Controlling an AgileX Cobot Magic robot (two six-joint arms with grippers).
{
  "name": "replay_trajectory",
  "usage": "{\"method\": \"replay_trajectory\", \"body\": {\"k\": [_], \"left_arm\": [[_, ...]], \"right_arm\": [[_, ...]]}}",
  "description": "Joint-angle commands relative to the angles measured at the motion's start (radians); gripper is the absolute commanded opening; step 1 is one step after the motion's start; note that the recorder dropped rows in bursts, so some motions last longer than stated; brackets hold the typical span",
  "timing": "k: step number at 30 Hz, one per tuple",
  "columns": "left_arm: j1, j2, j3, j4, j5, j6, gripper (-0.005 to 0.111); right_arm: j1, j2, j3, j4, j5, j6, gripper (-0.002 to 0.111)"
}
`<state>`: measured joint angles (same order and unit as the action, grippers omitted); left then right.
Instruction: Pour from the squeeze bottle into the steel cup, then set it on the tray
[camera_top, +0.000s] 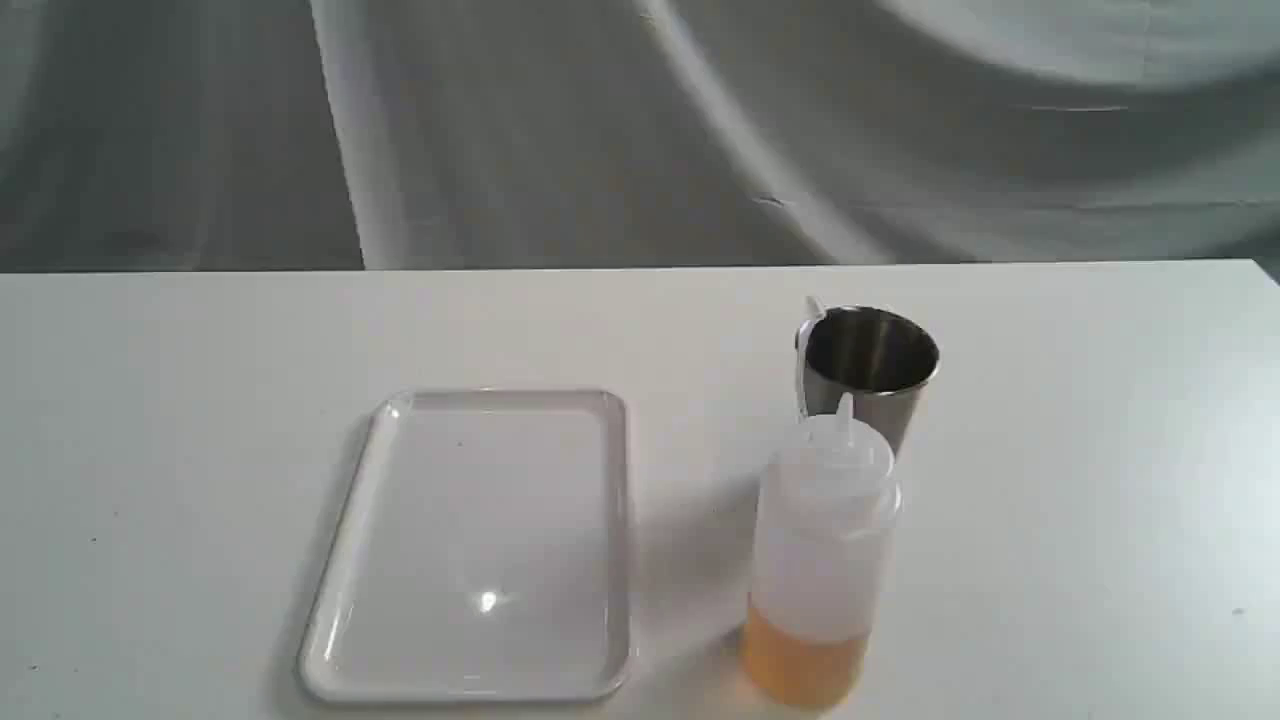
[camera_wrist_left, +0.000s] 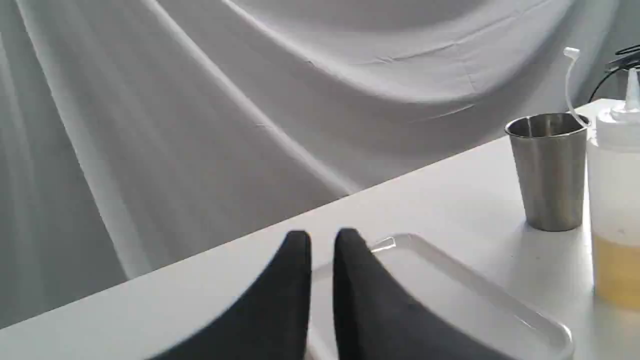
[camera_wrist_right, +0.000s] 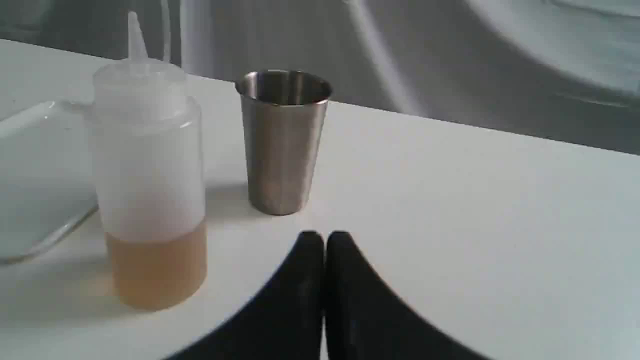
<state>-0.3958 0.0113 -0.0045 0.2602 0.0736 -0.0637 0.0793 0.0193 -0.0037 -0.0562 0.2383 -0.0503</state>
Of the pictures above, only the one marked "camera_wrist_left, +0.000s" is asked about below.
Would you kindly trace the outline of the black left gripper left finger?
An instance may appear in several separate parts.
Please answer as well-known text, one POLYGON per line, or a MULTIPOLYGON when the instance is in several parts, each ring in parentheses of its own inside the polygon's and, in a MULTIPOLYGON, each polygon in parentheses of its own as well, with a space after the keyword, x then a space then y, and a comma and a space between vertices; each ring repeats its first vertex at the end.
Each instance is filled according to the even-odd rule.
POLYGON ((269 264, 233 305, 155 359, 304 359, 312 265, 310 235, 288 232, 269 264))

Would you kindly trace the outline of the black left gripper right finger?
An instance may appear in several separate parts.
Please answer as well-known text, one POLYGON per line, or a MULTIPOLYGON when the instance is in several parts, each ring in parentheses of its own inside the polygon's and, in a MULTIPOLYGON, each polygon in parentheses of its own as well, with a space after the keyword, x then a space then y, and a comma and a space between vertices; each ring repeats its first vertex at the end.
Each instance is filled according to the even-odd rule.
POLYGON ((416 300, 354 228, 334 239, 333 323, 341 360, 507 360, 416 300))

